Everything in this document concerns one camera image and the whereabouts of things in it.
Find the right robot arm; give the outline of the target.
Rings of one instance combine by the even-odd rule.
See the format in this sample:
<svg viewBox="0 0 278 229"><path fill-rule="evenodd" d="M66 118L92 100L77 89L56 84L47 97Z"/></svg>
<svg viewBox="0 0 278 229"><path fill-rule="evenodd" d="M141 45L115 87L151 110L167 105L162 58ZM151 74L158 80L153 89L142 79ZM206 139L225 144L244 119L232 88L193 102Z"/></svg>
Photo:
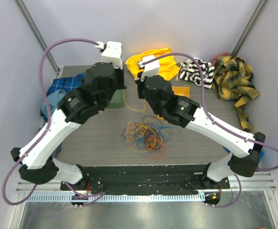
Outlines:
<svg viewBox="0 0 278 229"><path fill-rule="evenodd" d="M223 178L233 174L253 176L262 149L255 140L264 142L264 134L244 132L213 115L207 116L199 103L175 95L171 83L159 75L143 80L136 78L135 83L138 97L145 99L156 115L170 124L203 134L230 151L224 158L208 164L201 177L203 186L213 188Z"/></svg>

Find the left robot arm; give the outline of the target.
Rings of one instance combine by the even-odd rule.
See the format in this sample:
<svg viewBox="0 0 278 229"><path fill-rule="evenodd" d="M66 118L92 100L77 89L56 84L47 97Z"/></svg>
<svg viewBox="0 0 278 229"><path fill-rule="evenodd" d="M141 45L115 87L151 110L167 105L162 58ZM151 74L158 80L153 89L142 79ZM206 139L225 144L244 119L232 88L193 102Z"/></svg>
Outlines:
<svg viewBox="0 0 278 229"><path fill-rule="evenodd" d="M89 118L105 110L117 90L125 89L123 62L97 62L85 72L82 85L69 91L53 111L50 126L23 148L11 153L21 159L20 177L36 185L51 180L71 184L77 190L87 187L88 177L80 165L68 165L51 155L62 141Z"/></svg>

